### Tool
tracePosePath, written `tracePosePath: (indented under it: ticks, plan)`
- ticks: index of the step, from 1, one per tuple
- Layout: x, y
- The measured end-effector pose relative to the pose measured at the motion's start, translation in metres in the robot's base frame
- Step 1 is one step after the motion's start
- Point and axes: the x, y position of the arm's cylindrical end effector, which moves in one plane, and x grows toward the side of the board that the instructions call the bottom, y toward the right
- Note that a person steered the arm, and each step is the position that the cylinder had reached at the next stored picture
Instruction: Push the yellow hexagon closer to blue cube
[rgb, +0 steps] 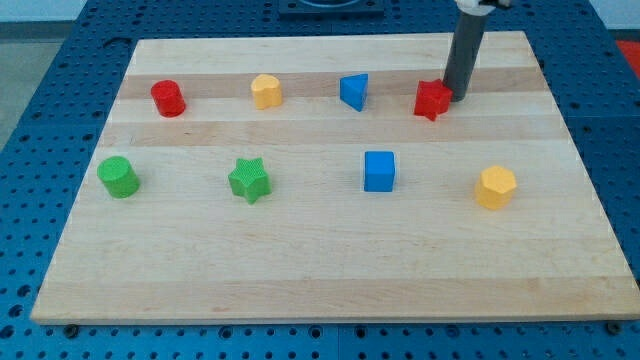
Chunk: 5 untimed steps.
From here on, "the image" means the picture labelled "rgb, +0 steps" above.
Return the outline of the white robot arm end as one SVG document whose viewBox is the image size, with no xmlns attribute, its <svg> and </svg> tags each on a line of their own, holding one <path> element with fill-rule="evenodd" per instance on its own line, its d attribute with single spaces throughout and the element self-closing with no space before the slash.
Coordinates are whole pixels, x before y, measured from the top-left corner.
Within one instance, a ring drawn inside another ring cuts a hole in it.
<svg viewBox="0 0 640 360">
<path fill-rule="evenodd" d="M 455 0 L 460 11 L 471 16 L 487 16 L 493 10 L 506 10 L 512 6 L 512 0 Z"/>
</svg>

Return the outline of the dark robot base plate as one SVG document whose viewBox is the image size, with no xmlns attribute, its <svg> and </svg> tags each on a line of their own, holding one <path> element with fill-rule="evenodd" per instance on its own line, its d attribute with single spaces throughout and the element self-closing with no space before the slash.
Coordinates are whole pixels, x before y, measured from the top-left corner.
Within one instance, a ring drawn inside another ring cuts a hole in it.
<svg viewBox="0 0 640 360">
<path fill-rule="evenodd" d="M 383 15 L 384 0 L 277 0 L 281 18 Z"/>
</svg>

